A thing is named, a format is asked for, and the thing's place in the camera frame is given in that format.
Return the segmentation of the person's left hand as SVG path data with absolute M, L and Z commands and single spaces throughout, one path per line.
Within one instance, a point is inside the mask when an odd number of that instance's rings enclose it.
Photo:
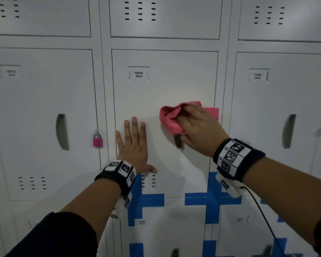
M 132 146 L 132 121 L 124 121 L 124 150 L 118 152 L 117 159 L 127 161 L 135 169 L 137 174 L 141 174 L 141 168 L 148 164 L 148 147 L 146 124 L 141 122 L 139 128 L 139 145 Z

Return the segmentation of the pink padlock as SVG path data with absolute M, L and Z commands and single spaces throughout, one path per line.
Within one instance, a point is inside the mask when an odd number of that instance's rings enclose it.
M 101 135 L 99 129 L 95 130 L 92 141 L 93 141 L 93 146 L 95 148 L 102 148 L 103 147 L 103 138 L 102 138 L 102 135 Z

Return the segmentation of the person's left forearm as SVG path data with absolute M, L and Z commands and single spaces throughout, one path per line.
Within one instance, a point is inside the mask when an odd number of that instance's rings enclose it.
M 61 212 L 71 212 L 85 219 L 94 229 L 99 243 L 120 196 L 121 189 L 117 182 L 100 178 L 62 208 Z

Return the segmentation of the pink cleaning cloth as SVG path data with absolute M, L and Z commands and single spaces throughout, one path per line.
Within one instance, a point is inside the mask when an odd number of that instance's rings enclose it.
M 181 136 L 188 136 L 191 137 L 193 135 L 193 130 L 189 133 L 186 132 L 186 130 L 180 126 L 180 124 L 177 121 L 177 116 L 182 111 L 182 108 L 184 105 L 189 104 L 190 102 L 183 102 L 180 103 L 174 107 L 170 106 L 164 106 L 160 109 L 159 112 L 159 120 L 162 124 L 162 126 L 165 128 L 165 130 L 172 134 L 173 136 L 176 134 L 180 134 Z M 219 125 L 218 129 L 222 129 L 222 126 L 219 124 L 219 108 L 215 107 L 203 107 L 203 109 L 211 115 L 211 117 L 215 118 L 216 125 Z

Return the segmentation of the black right wristband with markers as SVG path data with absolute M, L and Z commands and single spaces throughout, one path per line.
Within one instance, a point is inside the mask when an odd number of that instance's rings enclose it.
M 265 156 L 241 140 L 228 138 L 215 151 L 213 161 L 223 177 L 242 183 L 246 172 Z

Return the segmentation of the black left wristband with markers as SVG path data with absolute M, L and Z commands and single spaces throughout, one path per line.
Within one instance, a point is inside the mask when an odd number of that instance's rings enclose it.
M 136 176 L 136 169 L 131 164 L 127 161 L 115 160 L 111 161 L 102 172 L 95 177 L 94 181 L 98 179 L 108 179 L 116 182 L 120 186 L 121 196 L 125 199 L 130 194 Z

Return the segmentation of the blue tape strips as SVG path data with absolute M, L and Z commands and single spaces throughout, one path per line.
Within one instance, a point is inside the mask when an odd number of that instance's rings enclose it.
M 273 210 L 247 190 L 232 198 L 210 172 L 203 192 L 181 190 L 173 177 L 136 178 L 127 217 L 121 221 L 122 257 L 261 257 L 266 245 L 271 257 L 316 257 L 316 253 Z M 233 224 L 232 216 L 249 215 Z M 150 218 L 151 225 L 134 225 Z

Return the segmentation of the person's right hand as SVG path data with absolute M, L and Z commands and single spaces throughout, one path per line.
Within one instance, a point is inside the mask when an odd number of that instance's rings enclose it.
M 193 130 L 193 135 L 191 137 L 181 136 L 181 140 L 200 154 L 213 158 L 219 145 L 230 138 L 223 127 L 218 129 L 219 125 L 216 124 L 215 118 L 205 111 L 203 123 L 194 127 L 183 127 L 188 133 Z

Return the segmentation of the person's right forearm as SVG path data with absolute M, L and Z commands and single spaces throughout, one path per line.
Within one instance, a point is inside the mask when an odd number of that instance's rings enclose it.
M 321 219 L 321 179 L 265 157 L 246 172 L 243 184 L 315 245 L 314 230 Z

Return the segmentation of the white metal locker cabinet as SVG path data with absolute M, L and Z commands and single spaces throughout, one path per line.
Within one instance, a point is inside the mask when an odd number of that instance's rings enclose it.
M 163 106 L 219 108 L 229 135 L 321 178 L 321 0 L 0 0 L 0 65 L 23 75 L 0 78 L 0 257 L 115 159 L 132 116 L 158 174 L 203 192 L 216 165 L 176 148 Z M 128 81 L 129 66 L 150 67 L 150 81 Z M 269 81 L 248 82 L 249 69 L 270 69 Z M 109 218 L 99 257 L 122 257 L 126 217 Z

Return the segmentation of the black left sleeve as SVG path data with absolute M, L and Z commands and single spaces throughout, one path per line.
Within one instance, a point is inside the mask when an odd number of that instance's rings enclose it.
M 84 218 L 51 212 L 4 257 L 96 257 L 97 250 L 96 233 Z

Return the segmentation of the black wristband with markers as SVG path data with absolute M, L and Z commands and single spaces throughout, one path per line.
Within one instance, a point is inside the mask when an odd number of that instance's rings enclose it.
M 131 164 L 127 161 L 115 160 L 111 161 L 102 172 L 95 177 L 94 181 L 98 179 L 108 179 L 116 182 L 120 186 L 121 196 L 125 199 L 130 194 L 136 176 L 136 169 Z
M 228 138 L 215 151 L 213 161 L 223 177 L 242 183 L 246 172 L 265 156 L 241 140 Z

